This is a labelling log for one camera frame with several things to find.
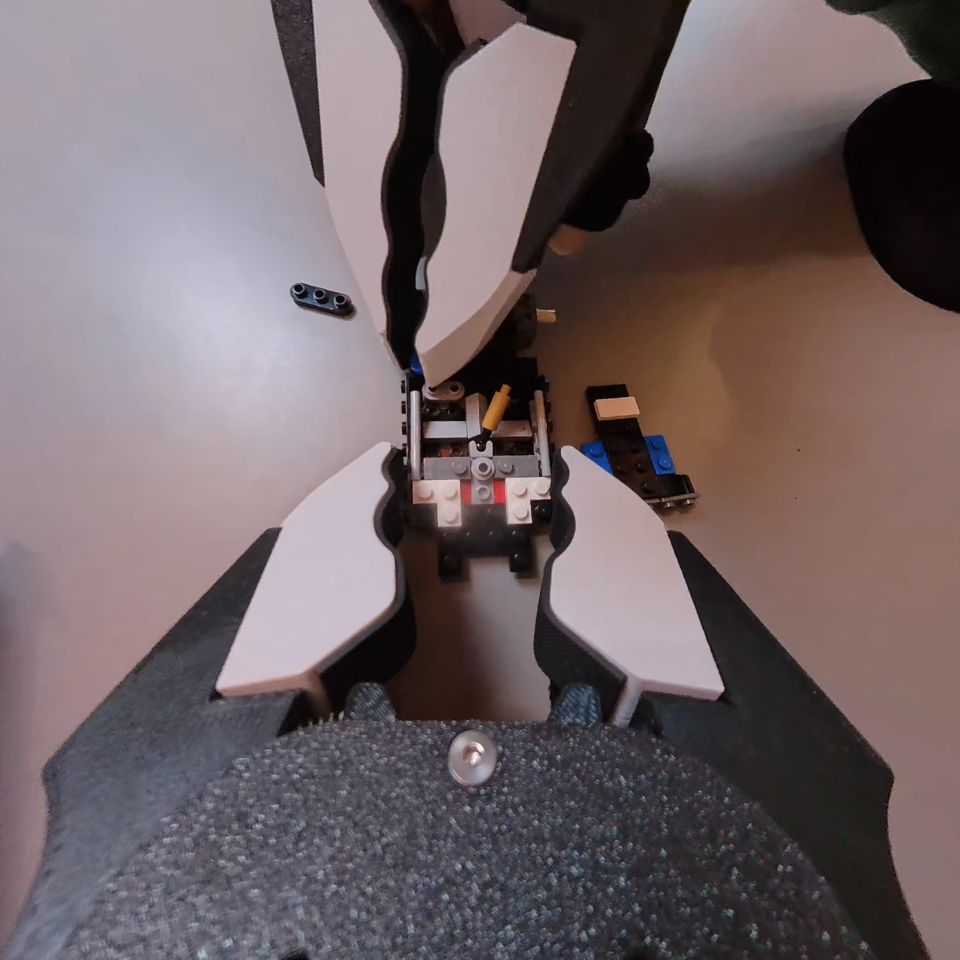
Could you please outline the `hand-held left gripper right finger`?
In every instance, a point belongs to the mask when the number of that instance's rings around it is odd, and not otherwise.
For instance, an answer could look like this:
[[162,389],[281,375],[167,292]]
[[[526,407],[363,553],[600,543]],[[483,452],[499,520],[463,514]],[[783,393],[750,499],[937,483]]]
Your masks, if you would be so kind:
[[584,453],[558,450],[535,656],[558,689],[592,687],[609,724],[644,694],[713,703],[724,681],[664,522]]

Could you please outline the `black blue lego subassembly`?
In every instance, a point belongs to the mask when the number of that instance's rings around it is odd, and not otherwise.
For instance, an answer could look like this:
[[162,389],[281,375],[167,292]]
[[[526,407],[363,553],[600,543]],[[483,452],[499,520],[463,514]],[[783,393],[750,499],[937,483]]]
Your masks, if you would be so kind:
[[628,388],[589,386],[584,396],[595,438],[580,445],[582,454],[656,511],[692,507],[699,493],[690,476],[677,471],[664,436],[644,432]]

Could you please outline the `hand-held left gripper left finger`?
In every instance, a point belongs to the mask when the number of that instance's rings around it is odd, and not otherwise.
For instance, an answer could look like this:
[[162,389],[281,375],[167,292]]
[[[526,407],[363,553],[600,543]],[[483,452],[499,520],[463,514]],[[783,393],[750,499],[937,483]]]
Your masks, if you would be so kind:
[[379,442],[284,520],[217,679],[225,698],[307,691],[342,706],[411,660],[416,619],[399,545],[402,451]]

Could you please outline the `black rough rounded object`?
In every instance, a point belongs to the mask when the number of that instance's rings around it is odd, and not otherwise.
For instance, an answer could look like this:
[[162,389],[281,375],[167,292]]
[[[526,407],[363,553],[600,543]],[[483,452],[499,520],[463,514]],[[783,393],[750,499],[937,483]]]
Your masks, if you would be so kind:
[[846,131],[846,181],[881,269],[914,297],[959,312],[959,92],[908,82]]

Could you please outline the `small black lego beam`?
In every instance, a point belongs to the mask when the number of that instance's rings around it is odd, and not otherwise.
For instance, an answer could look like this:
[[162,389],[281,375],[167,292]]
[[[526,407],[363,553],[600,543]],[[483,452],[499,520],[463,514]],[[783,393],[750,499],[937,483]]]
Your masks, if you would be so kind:
[[350,319],[354,317],[354,301],[344,293],[329,288],[297,282],[290,287],[292,300],[298,306],[320,313]]

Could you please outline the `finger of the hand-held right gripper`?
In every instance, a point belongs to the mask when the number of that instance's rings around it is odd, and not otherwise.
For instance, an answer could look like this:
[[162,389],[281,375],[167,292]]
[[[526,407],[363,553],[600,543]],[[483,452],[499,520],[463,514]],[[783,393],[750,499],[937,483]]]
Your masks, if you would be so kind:
[[535,268],[513,260],[576,49],[573,39],[516,23],[445,79],[445,217],[414,341],[426,383],[466,366],[534,279]]
[[445,58],[408,2],[313,2],[322,183],[381,342],[408,369],[426,311],[422,191]]

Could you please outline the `lego car model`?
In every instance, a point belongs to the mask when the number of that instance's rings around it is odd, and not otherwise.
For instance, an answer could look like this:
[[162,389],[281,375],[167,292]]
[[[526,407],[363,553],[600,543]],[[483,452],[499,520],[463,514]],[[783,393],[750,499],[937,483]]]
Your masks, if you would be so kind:
[[555,443],[549,381],[533,353],[537,307],[522,294],[478,354],[436,386],[416,355],[403,374],[407,523],[434,537],[443,582],[465,578],[474,558],[532,574],[533,536],[551,522]]

